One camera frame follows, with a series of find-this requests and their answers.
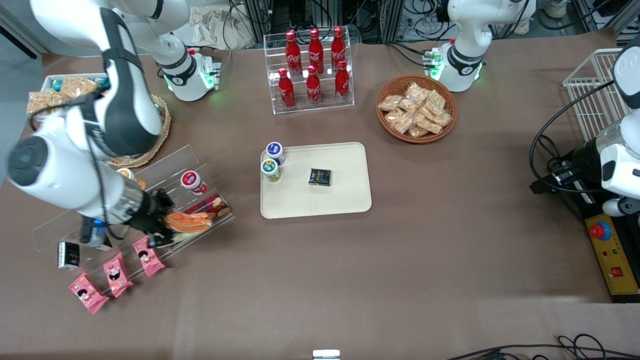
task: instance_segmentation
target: white wire basket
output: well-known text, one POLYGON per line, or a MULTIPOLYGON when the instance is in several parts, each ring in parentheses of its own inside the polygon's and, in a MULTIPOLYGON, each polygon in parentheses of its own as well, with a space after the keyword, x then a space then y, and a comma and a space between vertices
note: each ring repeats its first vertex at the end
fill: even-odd
MULTIPOLYGON (((620 51, 599 49, 591 53, 562 83, 571 100, 613 79, 611 72, 620 51)), ((573 109, 585 142, 631 111, 615 86, 587 97, 573 109)))

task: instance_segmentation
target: red emergency stop button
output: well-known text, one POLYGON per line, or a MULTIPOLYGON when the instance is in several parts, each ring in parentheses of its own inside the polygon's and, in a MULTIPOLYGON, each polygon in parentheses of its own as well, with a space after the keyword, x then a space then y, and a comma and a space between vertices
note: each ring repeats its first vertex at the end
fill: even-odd
POLYGON ((607 223, 598 221, 589 227, 589 234, 596 239, 606 241, 611 237, 611 228, 607 223))

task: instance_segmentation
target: red button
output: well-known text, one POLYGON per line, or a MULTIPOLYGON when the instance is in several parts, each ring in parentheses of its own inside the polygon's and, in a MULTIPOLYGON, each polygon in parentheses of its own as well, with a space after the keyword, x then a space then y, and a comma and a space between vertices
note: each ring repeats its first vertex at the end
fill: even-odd
POLYGON ((607 234, 607 231, 605 230, 604 226, 600 224, 593 224, 589 228, 589 234, 591 234, 596 239, 602 239, 607 234))

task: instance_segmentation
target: can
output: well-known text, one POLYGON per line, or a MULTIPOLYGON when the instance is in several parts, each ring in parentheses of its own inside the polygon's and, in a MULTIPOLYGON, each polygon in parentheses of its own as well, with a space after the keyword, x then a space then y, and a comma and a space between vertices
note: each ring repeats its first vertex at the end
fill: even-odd
POLYGON ((275 160, 278 165, 284 164, 284 149, 282 149, 282 144, 279 142, 270 142, 269 145, 267 145, 267 156, 275 160))
POLYGON ((274 159, 266 159, 260 166, 262 173, 267 177, 267 180, 275 183, 280 180, 280 169, 278 163, 274 159))
POLYGON ((180 177, 180 184, 191 190, 193 195, 204 195, 207 193, 207 184, 202 181, 197 172, 189 170, 180 177))

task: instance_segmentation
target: pink snack package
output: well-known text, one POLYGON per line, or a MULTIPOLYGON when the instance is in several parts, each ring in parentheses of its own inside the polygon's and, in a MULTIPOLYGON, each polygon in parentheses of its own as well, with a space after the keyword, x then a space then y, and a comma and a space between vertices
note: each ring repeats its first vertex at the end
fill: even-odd
POLYGON ((160 262, 156 251, 147 246, 147 240, 148 236, 145 236, 136 241, 133 243, 133 249, 136 251, 136 254, 138 254, 142 268, 145 269, 147 276, 151 277, 151 275, 155 274, 158 270, 164 268, 164 264, 160 262))
POLYGON ((119 297, 126 288, 133 285, 127 274, 124 273, 122 253, 119 253, 115 258, 111 259, 111 261, 105 263, 102 268, 104 269, 104 274, 107 275, 113 296, 119 297))
POLYGON ((86 272, 83 272, 82 275, 69 286, 69 290, 80 299, 84 307, 86 307, 92 315, 109 300, 108 297, 98 291, 91 281, 89 281, 86 272))

